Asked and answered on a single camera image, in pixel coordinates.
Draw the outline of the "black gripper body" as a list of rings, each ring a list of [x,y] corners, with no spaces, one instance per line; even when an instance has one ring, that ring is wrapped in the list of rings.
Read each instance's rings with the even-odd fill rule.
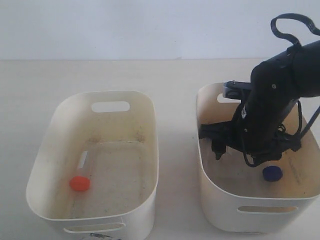
[[[243,153],[245,163],[261,165],[268,161],[277,161],[286,150],[298,151],[301,147],[299,124],[294,134],[286,132],[284,119],[293,107],[301,106],[298,99],[277,96],[262,96],[251,92],[246,100],[236,109],[229,121],[201,124],[200,139],[222,142]]]

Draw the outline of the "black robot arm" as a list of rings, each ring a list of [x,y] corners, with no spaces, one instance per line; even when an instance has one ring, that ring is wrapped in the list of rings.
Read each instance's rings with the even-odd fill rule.
[[[320,44],[289,48],[253,68],[249,82],[227,81],[223,97],[240,100],[232,119],[201,124],[200,139],[211,140],[219,160],[231,147],[243,154],[249,167],[281,159],[286,150],[298,151],[302,138],[319,116],[316,111],[307,125],[298,124],[294,134],[286,132],[284,119],[300,98],[320,95]]]

